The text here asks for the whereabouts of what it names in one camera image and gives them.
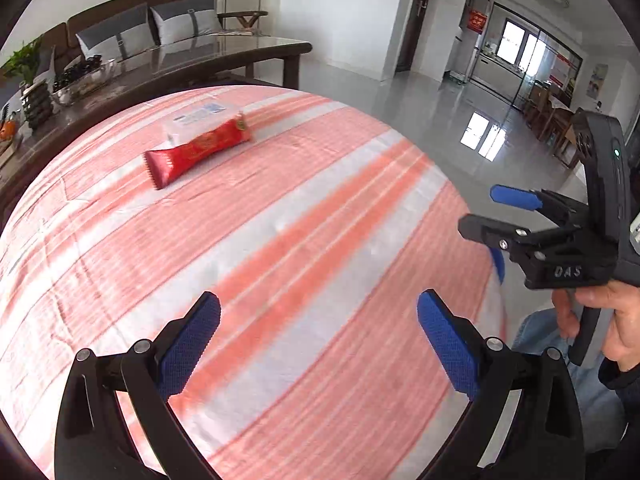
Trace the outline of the person right hand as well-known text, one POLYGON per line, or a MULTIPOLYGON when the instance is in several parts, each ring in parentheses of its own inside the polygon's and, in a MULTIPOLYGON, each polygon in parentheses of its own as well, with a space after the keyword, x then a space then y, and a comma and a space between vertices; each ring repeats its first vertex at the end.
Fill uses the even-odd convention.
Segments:
MULTIPOLYGON (((594 287, 578 288, 578 304, 585 307, 610 309, 614 316, 602 347, 604 356, 617 364, 621 372, 629 372, 639 364, 640 295, 638 287, 619 281, 594 287)), ((552 292, 556 322, 564 338, 575 338, 579 321, 574 315, 570 294, 566 290, 552 292)))

